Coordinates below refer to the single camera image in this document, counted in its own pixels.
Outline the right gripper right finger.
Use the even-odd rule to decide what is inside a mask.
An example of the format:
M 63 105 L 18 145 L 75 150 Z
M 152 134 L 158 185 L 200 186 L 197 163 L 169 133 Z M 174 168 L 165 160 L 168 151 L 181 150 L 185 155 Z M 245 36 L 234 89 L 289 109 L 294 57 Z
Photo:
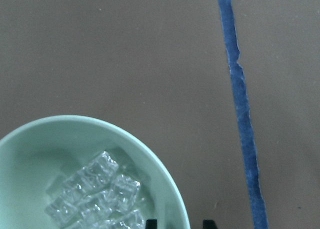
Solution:
M 203 229 L 217 229 L 217 224 L 212 219 L 204 219 L 202 222 Z

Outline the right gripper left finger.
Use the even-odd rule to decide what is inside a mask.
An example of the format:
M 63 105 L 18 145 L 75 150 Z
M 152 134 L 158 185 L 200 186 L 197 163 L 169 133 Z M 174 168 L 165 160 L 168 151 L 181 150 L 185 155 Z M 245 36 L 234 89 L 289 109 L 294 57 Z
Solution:
M 145 229 L 157 229 L 158 220 L 157 219 L 147 219 L 145 222 Z

